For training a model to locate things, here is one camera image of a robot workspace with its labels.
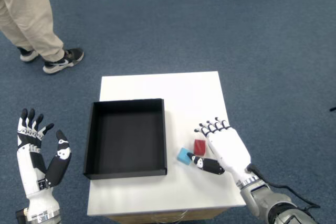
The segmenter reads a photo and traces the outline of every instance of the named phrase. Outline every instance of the blue carpet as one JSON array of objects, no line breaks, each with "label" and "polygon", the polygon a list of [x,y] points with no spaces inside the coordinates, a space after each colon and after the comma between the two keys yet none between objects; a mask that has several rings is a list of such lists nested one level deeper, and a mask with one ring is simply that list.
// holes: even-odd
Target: blue carpet
[{"label": "blue carpet", "polygon": [[[293,186],[334,223],[336,194],[336,0],[50,0],[56,34],[84,60],[54,76],[41,59],[20,61],[0,34],[0,223],[28,204],[16,159],[23,107],[54,122],[71,141],[72,160],[55,198],[63,223],[111,223],[86,215],[82,175],[90,104],[101,76],[218,70],[231,124],[271,181]],[[261,223],[247,208],[189,223]]]}]

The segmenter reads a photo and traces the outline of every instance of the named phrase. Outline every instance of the open black box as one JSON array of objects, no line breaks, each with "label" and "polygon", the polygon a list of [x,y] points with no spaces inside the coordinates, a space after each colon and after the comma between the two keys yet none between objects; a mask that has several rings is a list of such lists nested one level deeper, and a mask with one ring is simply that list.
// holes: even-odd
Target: open black box
[{"label": "open black box", "polygon": [[93,103],[85,176],[105,179],[166,174],[163,99]]}]

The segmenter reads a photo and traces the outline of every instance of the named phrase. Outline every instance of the blue sponge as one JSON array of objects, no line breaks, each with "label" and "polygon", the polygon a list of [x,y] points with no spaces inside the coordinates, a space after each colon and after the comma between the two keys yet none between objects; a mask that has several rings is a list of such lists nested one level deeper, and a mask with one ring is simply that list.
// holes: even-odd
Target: blue sponge
[{"label": "blue sponge", "polygon": [[187,155],[188,152],[191,152],[191,151],[189,151],[189,150],[187,150],[185,148],[182,148],[180,150],[179,155],[177,156],[177,160],[180,161],[180,162],[182,162],[182,163],[184,163],[184,164],[186,164],[186,165],[189,165],[191,160],[190,160],[190,158]]}]

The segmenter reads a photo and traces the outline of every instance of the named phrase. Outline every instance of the black sneaker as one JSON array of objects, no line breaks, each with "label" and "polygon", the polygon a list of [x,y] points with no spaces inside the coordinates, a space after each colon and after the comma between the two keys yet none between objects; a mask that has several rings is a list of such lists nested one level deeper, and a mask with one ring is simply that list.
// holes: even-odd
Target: black sneaker
[{"label": "black sneaker", "polygon": [[46,61],[43,66],[45,73],[57,73],[67,67],[73,67],[84,57],[84,52],[80,48],[65,50],[64,57],[56,62]]},{"label": "black sneaker", "polygon": [[38,52],[35,50],[27,51],[21,47],[18,47],[17,49],[20,50],[21,52],[20,59],[21,61],[24,61],[24,62],[31,62],[35,60],[37,56],[39,56]]}]

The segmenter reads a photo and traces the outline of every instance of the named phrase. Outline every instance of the red cube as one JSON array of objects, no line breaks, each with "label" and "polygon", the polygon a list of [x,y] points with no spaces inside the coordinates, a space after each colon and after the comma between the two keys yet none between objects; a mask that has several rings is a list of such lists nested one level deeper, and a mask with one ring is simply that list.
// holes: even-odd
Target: red cube
[{"label": "red cube", "polygon": [[203,156],[205,154],[205,141],[204,140],[195,139],[194,154],[198,156]]}]

